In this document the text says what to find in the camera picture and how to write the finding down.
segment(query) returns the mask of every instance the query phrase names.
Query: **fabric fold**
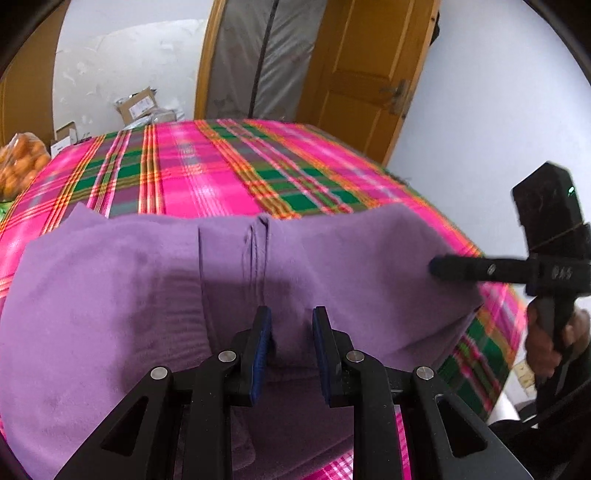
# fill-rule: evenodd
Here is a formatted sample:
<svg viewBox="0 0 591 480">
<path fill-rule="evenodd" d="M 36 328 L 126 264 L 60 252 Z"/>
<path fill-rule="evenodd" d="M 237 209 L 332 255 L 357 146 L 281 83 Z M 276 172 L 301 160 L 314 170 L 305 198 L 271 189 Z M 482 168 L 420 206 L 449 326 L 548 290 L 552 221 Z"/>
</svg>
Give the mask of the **fabric fold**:
<svg viewBox="0 0 591 480">
<path fill-rule="evenodd" d="M 52 479 L 153 366 L 195 367 L 266 304 L 275 349 L 259 404 L 232 409 L 235 478 L 313 473 L 352 448 L 353 416 L 324 403 L 312 309 L 386 366 L 437 367 L 481 303 L 475 285 L 430 277 L 449 252 L 402 204 L 289 221 L 106 220 L 76 206 L 27 246 L 2 312 L 8 444 Z"/>
</svg>

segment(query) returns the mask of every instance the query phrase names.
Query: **orange fruit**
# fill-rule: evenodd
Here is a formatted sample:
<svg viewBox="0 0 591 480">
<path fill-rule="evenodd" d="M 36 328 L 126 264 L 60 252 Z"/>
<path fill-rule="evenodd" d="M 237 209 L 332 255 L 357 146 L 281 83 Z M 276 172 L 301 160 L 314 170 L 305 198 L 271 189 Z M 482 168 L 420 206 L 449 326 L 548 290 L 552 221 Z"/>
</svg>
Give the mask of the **orange fruit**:
<svg viewBox="0 0 591 480">
<path fill-rule="evenodd" d="M 38 159 L 35 160 L 35 170 L 40 171 L 45 165 L 47 165 L 51 160 L 51 157 L 44 153 Z"/>
<path fill-rule="evenodd" d="M 14 200 L 18 194 L 18 188 L 20 182 L 17 176 L 12 175 L 7 177 L 6 183 L 4 184 L 4 200 Z"/>
<path fill-rule="evenodd" d="M 21 187 L 20 187 L 20 191 L 22 192 L 24 189 L 26 189 L 31 183 L 33 183 L 33 180 L 35 180 L 35 177 L 37 176 L 37 172 L 35 170 L 30 171 L 29 173 L 27 173 L 21 180 Z"/>
<path fill-rule="evenodd" d="M 25 155 L 21 158 L 19 158 L 15 163 L 14 163 L 14 173 L 15 175 L 17 175 L 18 177 L 24 177 L 27 173 L 29 173 L 31 170 L 34 169 L 35 166 L 35 162 L 33 162 L 33 159 L 31 158 L 30 155 Z"/>
<path fill-rule="evenodd" d="M 12 168 L 12 165 L 8 165 L 4 167 L 2 170 L 0 170 L 0 179 L 2 180 L 6 180 L 8 177 L 12 175 L 14 175 L 14 168 Z"/>
<path fill-rule="evenodd" d="M 21 158 L 29 151 L 29 138 L 25 134 L 17 134 L 17 139 L 12 146 L 12 154 L 15 158 Z"/>
<path fill-rule="evenodd" d="M 8 159 L 8 147 L 0 148 L 0 165 Z"/>
<path fill-rule="evenodd" d="M 37 158 L 39 155 L 43 155 L 44 153 L 47 153 L 47 150 L 45 149 L 43 142 L 40 140 L 35 140 L 31 143 L 31 156 L 33 158 Z"/>
</svg>

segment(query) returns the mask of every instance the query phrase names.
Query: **cardboard box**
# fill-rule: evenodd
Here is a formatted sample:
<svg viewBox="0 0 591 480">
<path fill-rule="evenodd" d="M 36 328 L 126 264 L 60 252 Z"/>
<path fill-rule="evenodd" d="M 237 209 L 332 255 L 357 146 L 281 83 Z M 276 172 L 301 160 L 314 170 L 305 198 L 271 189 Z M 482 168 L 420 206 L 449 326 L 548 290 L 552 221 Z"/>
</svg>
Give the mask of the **cardboard box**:
<svg viewBox="0 0 591 480">
<path fill-rule="evenodd" d="M 75 122 L 70 122 L 56 130 L 56 142 L 64 140 L 67 137 L 74 138 L 74 143 L 78 142 L 78 131 L 76 130 Z"/>
<path fill-rule="evenodd" d="M 57 157 L 57 154 L 61 152 L 64 148 L 69 147 L 70 145 L 76 145 L 78 142 L 78 137 L 76 134 L 76 130 L 69 128 L 69 135 L 66 138 L 62 138 L 60 141 L 55 142 L 51 146 L 51 158 L 54 159 Z"/>
<path fill-rule="evenodd" d="M 118 106 L 119 113 L 125 125 L 135 122 L 138 118 L 148 115 L 157 108 L 156 98 L 149 88 L 136 93 L 129 100 L 124 101 Z"/>
</svg>

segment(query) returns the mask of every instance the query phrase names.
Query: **silver bolt head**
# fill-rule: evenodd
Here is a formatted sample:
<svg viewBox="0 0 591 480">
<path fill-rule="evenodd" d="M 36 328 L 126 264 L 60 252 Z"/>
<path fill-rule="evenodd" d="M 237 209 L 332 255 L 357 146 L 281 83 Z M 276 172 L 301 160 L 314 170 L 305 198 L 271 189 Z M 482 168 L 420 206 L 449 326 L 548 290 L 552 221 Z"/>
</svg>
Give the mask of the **silver bolt head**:
<svg viewBox="0 0 591 480">
<path fill-rule="evenodd" d="M 418 367 L 417 376 L 423 380 L 431 380 L 435 376 L 435 373 L 429 367 Z"/>
<path fill-rule="evenodd" d="M 217 356 L 217 359 L 220 360 L 220 362 L 227 364 L 228 362 L 233 362 L 236 359 L 236 353 L 232 352 L 231 350 L 224 350 Z"/>
<path fill-rule="evenodd" d="M 156 367 L 150 372 L 150 376 L 154 380 L 162 380 L 163 378 L 166 378 L 166 375 L 168 375 L 168 370 L 164 367 Z"/>
<path fill-rule="evenodd" d="M 363 352 L 360 352 L 359 350 L 351 350 L 349 353 L 347 353 L 347 360 L 349 362 L 358 364 L 359 362 L 362 362 L 364 359 L 365 355 L 363 354 Z"/>
</svg>

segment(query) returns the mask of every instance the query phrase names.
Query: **pink plaid tablecloth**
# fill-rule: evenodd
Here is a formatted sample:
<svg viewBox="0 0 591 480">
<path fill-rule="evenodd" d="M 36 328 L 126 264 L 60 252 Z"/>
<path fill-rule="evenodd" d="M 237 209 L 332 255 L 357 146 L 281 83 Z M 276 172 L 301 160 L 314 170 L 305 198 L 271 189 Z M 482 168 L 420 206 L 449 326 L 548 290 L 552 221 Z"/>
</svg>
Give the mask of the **pink plaid tablecloth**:
<svg viewBox="0 0 591 480">
<path fill-rule="evenodd" d="M 64 150 L 39 174 L 0 222 L 0 313 L 26 244 L 58 227 L 78 202 L 111 218 L 128 213 L 192 218 L 269 212 L 283 219 L 400 202 L 459 254 L 478 253 L 416 192 L 313 127 L 179 122 L 91 139 Z M 439 374 L 486 417 L 509 374 L 525 321 L 511 288 L 483 284 L 480 290 L 485 304 Z M 408 480 L 400 415 L 397 422 Z M 309 480 L 352 478 L 352 461 L 352 454 L 345 455 Z"/>
</svg>

